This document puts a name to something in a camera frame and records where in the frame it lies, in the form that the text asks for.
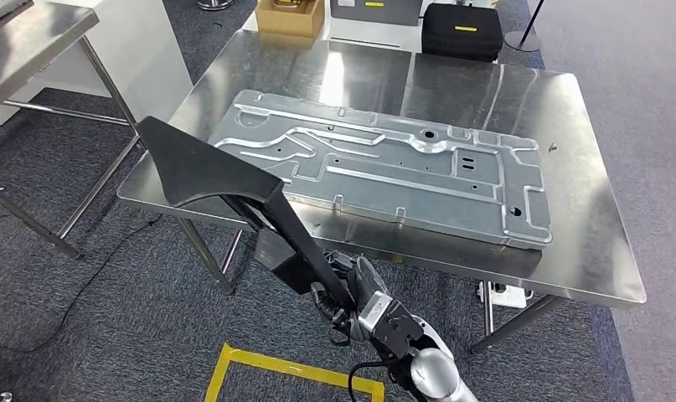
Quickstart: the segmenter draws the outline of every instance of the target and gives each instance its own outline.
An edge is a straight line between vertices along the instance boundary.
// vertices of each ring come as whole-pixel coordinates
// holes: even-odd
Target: black plastic part
[[[296,258],[312,267],[335,301],[348,311],[354,309],[348,290],[284,197],[280,178],[151,116],[138,124],[137,131],[155,162],[170,204],[178,207],[221,197],[257,232],[268,229],[280,235]],[[305,265],[294,259],[281,267],[279,277],[292,277],[301,289],[297,281],[304,271]]]
[[[413,360],[411,355],[407,354],[400,360],[394,361],[393,359],[395,356],[389,351],[389,349],[385,348],[384,345],[377,342],[374,338],[370,339],[370,342],[377,350],[377,354],[383,362],[392,362],[386,366],[390,371],[390,377],[392,381],[402,387],[402,389],[414,395],[418,402],[427,402],[424,395],[416,388],[414,381],[411,379],[411,361]]]
[[[315,270],[271,229],[259,230],[254,258],[299,295],[308,293],[311,283],[318,281]]]
[[[495,10],[434,3],[426,8],[422,53],[494,61],[502,47],[503,30]]]
[[[421,338],[422,335],[424,328],[396,300],[392,300],[372,331],[373,339],[384,345],[397,358],[406,356],[410,342]]]

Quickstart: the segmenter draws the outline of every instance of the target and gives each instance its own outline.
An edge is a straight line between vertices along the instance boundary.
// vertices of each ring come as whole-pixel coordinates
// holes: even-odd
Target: metal table
[[[121,126],[130,126],[135,131],[136,121],[123,100],[120,92],[108,75],[98,55],[93,50],[85,33],[98,23],[93,10],[57,3],[35,3],[0,20],[0,105],[15,106],[34,111],[54,113]],[[101,81],[120,106],[126,119],[99,116],[91,113],[71,111],[52,106],[7,100],[22,88],[35,74],[45,68],[69,46],[79,42]],[[0,205],[20,218],[27,226],[41,235],[62,252],[78,257],[80,253],[64,238],[69,234],[90,203],[102,190],[111,175],[139,142],[136,134],[127,143],[118,157],[95,183],[75,212],[56,233],[44,227],[0,193]]]
[[[239,31],[170,123],[206,141],[243,89],[537,141],[554,236],[542,252],[292,204],[308,232],[325,247],[548,295],[497,331],[486,300],[486,337],[475,350],[507,337],[565,298],[610,307],[646,301],[574,75],[326,41],[305,44]],[[214,277],[231,291],[223,273],[241,232],[219,266],[190,222],[250,229],[220,199],[206,198],[181,209],[169,206],[147,153],[118,196],[138,208],[178,218]]]

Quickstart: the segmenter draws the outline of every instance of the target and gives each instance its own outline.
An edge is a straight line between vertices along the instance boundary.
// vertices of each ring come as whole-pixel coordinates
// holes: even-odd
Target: metal panel
[[[209,143],[297,202],[519,248],[552,240],[537,142],[244,90]]]

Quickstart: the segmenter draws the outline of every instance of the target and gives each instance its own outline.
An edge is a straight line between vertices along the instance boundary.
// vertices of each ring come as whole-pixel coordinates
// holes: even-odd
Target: electrical outlet
[[[483,282],[478,283],[478,297],[483,303]],[[494,306],[506,306],[514,308],[526,308],[528,299],[525,297],[525,289],[517,286],[505,285],[505,291],[491,290],[491,302]]]

